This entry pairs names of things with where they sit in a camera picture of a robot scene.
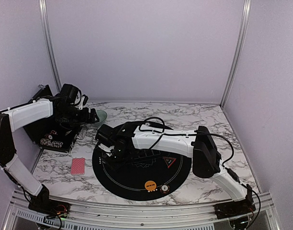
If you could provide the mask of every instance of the red playing card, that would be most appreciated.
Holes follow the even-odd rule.
[[[85,158],[73,158],[71,166],[71,175],[85,174]]]

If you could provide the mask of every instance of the black box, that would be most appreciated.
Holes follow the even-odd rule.
[[[48,85],[39,90],[28,103],[31,103],[33,100],[37,100],[39,97],[44,96],[53,96]],[[53,115],[49,118],[44,118],[24,126],[24,130],[30,139],[43,149],[59,152],[70,152],[74,146],[77,135],[80,133],[81,127],[79,126],[72,129],[62,127],[60,124],[55,122]],[[46,146],[40,143],[40,140],[47,137],[52,130],[57,132],[57,135],[51,135],[53,136],[53,140],[63,142],[61,148]]]

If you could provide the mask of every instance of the cable connector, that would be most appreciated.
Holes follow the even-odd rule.
[[[239,176],[237,175],[237,173],[235,173],[232,169],[226,168],[227,173],[238,183],[240,183],[240,179]]]

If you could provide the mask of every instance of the aluminum frame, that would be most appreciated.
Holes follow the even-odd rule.
[[[51,37],[51,32],[50,32],[49,20],[48,20],[47,11],[46,11],[46,0],[39,0],[39,6],[40,6],[40,14],[41,14],[43,33],[45,36],[46,49],[47,49],[47,53],[49,55],[56,88],[57,88],[57,91],[60,92],[61,81],[60,81],[60,77],[59,77],[59,73],[58,73],[58,69],[57,69],[54,50],[53,50],[53,43],[52,43],[52,37]]]
[[[227,83],[226,83],[224,93],[220,103],[222,110],[224,109],[226,105],[228,96],[230,94],[230,91],[233,85],[233,81],[235,79],[239,57],[243,49],[243,44],[244,44],[247,30],[248,30],[248,19],[249,19],[250,10],[251,10],[251,0],[245,0],[243,5],[243,12],[242,12],[242,18],[240,23],[240,30],[239,30],[239,36],[238,36],[237,46],[235,50],[235,55],[234,55],[231,70],[229,72]]]
[[[263,193],[259,196],[261,199],[262,211],[274,208],[269,193]],[[214,214],[214,204],[223,203],[227,200],[191,205],[136,206],[94,203],[56,196],[51,196],[51,198],[71,204],[68,218],[63,220],[64,224],[85,224],[114,229],[183,229],[228,220],[227,218],[218,220]],[[257,206],[256,208],[258,209],[259,204],[257,198],[255,196],[253,198]],[[12,229],[18,208],[21,210],[28,210],[28,202],[25,200],[21,190],[14,191],[3,223],[3,230]]]

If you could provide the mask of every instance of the sticker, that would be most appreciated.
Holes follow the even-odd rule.
[[[72,130],[68,131],[68,132],[65,134],[65,136],[68,135],[70,132],[72,132]]]
[[[156,183],[154,181],[147,181],[145,183],[145,188],[148,191],[154,191],[156,189]]]
[[[160,187],[160,192],[162,194],[167,194],[169,191],[170,191],[169,185],[164,184]]]
[[[168,168],[171,167],[171,165],[176,161],[176,158],[172,157],[163,157],[165,163],[167,164]]]
[[[57,132],[55,130],[51,130],[50,134],[51,135],[57,135]]]

